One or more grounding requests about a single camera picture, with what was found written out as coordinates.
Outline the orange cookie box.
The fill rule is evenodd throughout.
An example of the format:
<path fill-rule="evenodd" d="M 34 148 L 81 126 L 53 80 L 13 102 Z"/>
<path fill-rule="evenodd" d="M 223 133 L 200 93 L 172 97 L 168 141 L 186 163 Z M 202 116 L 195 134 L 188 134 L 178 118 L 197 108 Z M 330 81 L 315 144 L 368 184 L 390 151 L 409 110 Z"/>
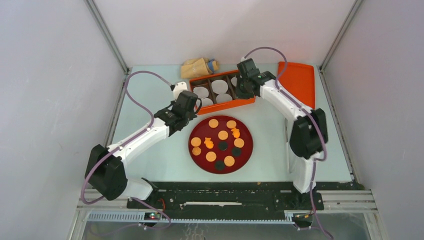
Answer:
<path fill-rule="evenodd" d="M 201 106 L 198 114 L 205 115 L 230 108 L 253 104 L 256 98 L 241 99 L 236 96 L 238 70 L 216 73 L 189 80 L 189 89 L 200 100 L 196 106 Z"/>

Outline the dark red round plate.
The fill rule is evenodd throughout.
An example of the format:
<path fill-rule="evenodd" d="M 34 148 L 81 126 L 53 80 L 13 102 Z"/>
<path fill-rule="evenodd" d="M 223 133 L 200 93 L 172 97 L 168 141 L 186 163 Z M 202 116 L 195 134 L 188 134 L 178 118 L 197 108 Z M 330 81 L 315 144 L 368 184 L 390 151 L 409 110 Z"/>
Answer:
<path fill-rule="evenodd" d="M 214 115 L 195 125 L 188 138 L 188 153 L 202 170 L 224 175 L 238 171 L 253 154 L 248 127 L 228 115 Z"/>

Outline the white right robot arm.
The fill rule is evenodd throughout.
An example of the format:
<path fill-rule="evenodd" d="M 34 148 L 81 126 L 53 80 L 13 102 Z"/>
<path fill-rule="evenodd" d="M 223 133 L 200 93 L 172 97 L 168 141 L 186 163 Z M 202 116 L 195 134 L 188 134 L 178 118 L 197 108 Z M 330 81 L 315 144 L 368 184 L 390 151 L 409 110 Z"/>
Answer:
<path fill-rule="evenodd" d="M 313 109 L 289 93 L 276 76 L 269 71 L 261 72 L 252 58 L 241 59 L 237 64 L 239 76 L 236 97 L 251 99 L 259 97 L 272 104 L 287 120 L 288 146 L 294 154 L 291 170 L 293 185 L 297 191 L 291 194 L 291 204 L 304 209 L 311 202 L 310 192 L 315 187 L 317 162 L 328 157 L 327 118 L 321 109 Z"/>

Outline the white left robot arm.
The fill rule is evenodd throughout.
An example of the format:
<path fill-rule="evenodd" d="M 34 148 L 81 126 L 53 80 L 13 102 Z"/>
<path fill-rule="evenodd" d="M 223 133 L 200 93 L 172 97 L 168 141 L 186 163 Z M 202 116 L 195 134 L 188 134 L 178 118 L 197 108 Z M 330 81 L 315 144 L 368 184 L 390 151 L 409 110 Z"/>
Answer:
<path fill-rule="evenodd" d="M 195 105 L 199 100 L 195 93 L 183 90 L 176 100 L 152 115 L 148 124 L 127 138 L 109 146 L 94 146 L 88 158 L 84 183 L 90 184 L 101 198 L 108 201 L 119 197 L 137 198 L 145 208 L 156 206 L 156 186 L 143 177 L 130 179 L 126 170 L 141 153 L 181 131 L 196 118 L 200 108 Z"/>

